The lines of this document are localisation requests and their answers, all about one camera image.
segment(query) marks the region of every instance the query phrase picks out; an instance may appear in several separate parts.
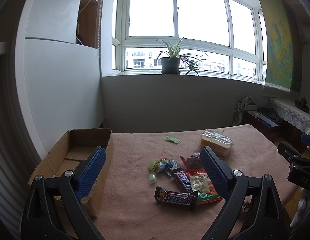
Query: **snickers bar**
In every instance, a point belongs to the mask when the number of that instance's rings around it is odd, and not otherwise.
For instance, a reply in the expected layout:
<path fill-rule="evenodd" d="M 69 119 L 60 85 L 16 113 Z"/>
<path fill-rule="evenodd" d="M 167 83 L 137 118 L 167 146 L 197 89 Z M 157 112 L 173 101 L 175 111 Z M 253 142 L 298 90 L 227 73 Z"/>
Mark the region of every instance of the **snickers bar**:
<path fill-rule="evenodd" d="M 180 193 L 162 187 L 156 187 L 154 197 L 159 205 L 165 202 L 175 205 L 186 206 L 189 207 L 191 210 L 195 210 L 197 194 L 197 191 L 192 193 Z"/>
<path fill-rule="evenodd" d="M 191 182 L 184 171 L 175 172 L 172 176 L 183 192 L 193 192 Z"/>

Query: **lace tablecloth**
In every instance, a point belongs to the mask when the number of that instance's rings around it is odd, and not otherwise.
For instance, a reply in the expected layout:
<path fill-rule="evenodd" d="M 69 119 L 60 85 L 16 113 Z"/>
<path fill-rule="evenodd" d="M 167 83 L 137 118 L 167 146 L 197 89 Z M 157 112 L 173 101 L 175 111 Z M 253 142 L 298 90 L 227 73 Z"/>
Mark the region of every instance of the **lace tablecloth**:
<path fill-rule="evenodd" d="M 310 136 L 310 113 L 298 109 L 292 100 L 270 98 L 270 103 L 279 117 Z"/>

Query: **window glass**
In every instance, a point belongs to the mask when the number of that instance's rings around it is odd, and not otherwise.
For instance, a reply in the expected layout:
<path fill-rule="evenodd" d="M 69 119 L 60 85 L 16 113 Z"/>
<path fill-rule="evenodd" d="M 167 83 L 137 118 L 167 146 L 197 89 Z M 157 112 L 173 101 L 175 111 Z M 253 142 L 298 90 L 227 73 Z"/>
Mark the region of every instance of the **window glass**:
<path fill-rule="evenodd" d="M 229 46 L 224 0 L 177 0 L 178 35 Z"/>
<path fill-rule="evenodd" d="M 233 58 L 233 74 L 234 75 L 241 75 L 246 77 L 255 78 L 255 70 L 256 64 L 239 59 Z"/>
<path fill-rule="evenodd" d="M 116 54 L 114 45 L 112 45 L 112 69 L 116 69 Z"/>
<path fill-rule="evenodd" d="M 267 65 L 263 65 L 263 79 L 265 81 L 266 79 L 266 71 L 267 71 Z"/>
<path fill-rule="evenodd" d="M 130 0 L 129 36 L 143 35 L 174 36 L 173 0 Z"/>
<path fill-rule="evenodd" d="M 252 11 L 238 2 L 228 1 L 233 22 L 234 48 L 256 54 Z"/>
<path fill-rule="evenodd" d="M 116 31 L 116 12 L 117 12 L 117 0 L 113 1 L 113 16 L 112 16 L 112 36 L 115 38 Z"/>
<path fill-rule="evenodd" d="M 258 10 L 259 19 L 261 20 L 262 26 L 262 37 L 263 37 L 263 60 L 267 61 L 267 35 L 266 35 L 266 25 L 262 10 Z"/>
<path fill-rule="evenodd" d="M 203 59 L 202 61 L 198 62 L 200 70 L 228 73 L 229 61 L 230 61 L 229 56 L 211 52 L 203 53 L 202 51 L 191 49 L 183 49 L 181 51 L 181 54 L 186 53 L 191 53 L 192 57 L 195 57 L 197 59 Z M 180 68 L 189 69 L 188 65 L 185 62 L 180 63 Z"/>
<path fill-rule="evenodd" d="M 161 68 L 160 58 L 157 56 L 166 48 L 127 48 L 126 49 L 126 68 Z"/>

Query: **wooden shelf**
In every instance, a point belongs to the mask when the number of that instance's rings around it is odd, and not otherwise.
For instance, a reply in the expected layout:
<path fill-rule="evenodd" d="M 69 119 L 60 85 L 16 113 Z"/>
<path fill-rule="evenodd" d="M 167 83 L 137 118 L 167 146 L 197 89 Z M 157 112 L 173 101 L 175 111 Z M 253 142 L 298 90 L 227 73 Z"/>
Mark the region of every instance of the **wooden shelf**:
<path fill-rule="evenodd" d="M 98 0 L 80 0 L 78 15 L 79 39 L 84 46 L 96 48 L 96 23 L 98 17 Z"/>
<path fill-rule="evenodd" d="M 88 3 L 88 1 L 89 0 L 80 0 L 79 9 L 83 8 Z M 90 0 L 89 4 L 91 3 L 98 3 L 98 0 Z"/>

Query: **pink towel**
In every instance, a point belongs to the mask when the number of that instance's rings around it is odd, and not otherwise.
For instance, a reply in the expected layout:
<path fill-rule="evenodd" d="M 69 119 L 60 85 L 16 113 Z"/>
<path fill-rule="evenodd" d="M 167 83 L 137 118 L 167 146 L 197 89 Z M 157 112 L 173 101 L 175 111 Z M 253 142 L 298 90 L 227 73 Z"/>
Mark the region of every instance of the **pink towel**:
<path fill-rule="evenodd" d="M 234 142 L 224 160 L 246 176 L 271 174 L 285 205 L 297 190 L 287 181 L 289 163 L 266 137 L 251 125 L 213 129 Z M 156 186 L 179 191 L 172 178 L 158 174 L 159 181 L 149 184 L 148 164 L 161 157 L 183 164 L 200 151 L 200 131 L 172 133 L 113 134 L 114 154 L 106 178 L 99 218 L 95 225 L 107 240 L 200 240 L 221 210 L 224 200 L 198 205 L 196 211 L 162 204 L 154 199 Z M 180 139 L 178 144 L 166 136 Z M 240 223 L 233 234 L 240 229 Z"/>

